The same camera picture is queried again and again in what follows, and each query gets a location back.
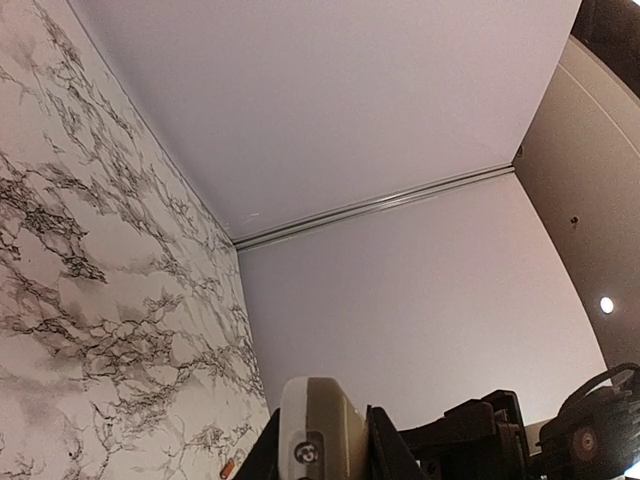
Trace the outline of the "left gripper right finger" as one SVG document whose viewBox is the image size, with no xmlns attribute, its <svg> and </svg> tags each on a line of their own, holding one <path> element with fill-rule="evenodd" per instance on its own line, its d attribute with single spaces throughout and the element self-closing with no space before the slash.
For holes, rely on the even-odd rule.
<svg viewBox="0 0 640 480">
<path fill-rule="evenodd" d="M 425 475 L 382 407 L 367 407 L 369 470 L 375 480 L 419 480 Z"/>
</svg>

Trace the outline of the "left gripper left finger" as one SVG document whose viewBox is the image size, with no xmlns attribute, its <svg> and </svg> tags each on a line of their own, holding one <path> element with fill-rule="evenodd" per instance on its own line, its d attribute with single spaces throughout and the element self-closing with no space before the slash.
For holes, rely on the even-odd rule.
<svg viewBox="0 0 640 480">
<path fill-rule="evenodd" d="M 280 410 L 276 409 L 236 472 L 235 480 L 279 480 L 279 431 Z"/>
</svg>

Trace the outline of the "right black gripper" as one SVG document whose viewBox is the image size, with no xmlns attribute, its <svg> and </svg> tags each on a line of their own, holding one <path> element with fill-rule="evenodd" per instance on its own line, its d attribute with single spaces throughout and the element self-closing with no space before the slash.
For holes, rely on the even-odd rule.
<svg viewBox="0 0 640 480">
<path fill-rule="evenodd" d="M 401 436 L 430 479 L 619 479 L 639 461 L 639 366 L 596 375 L 537 424 L 496 390 Z"/>
</svg>

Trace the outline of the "orange battery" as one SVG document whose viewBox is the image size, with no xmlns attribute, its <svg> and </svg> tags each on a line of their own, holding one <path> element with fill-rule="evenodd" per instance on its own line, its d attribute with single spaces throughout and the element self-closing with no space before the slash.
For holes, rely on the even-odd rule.
<svg viewBox="0 0 640 480">
<path fill-rule="evenodd" d="M 233 459 L 228 460 L 223 466 L 222 470 L 220 471 L 220 474 L 219 474 L 220 479 L 228 480 L 231 477 L 231 474 L 233 473 L 234 468 L 235 468 L 235 461 Z"/>
</svg>

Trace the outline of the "grey remote control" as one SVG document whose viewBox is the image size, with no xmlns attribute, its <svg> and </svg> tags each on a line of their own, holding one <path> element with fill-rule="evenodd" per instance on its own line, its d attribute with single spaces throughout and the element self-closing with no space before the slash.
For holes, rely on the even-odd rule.
<svg viewBox="0 0 640 480">
<path fill-rule="evenodd" d="M 280 402 L 278 474 L 286 480 L 366 480 L 368 425 L 340 384 L 297 377 Z"/>
</svg>

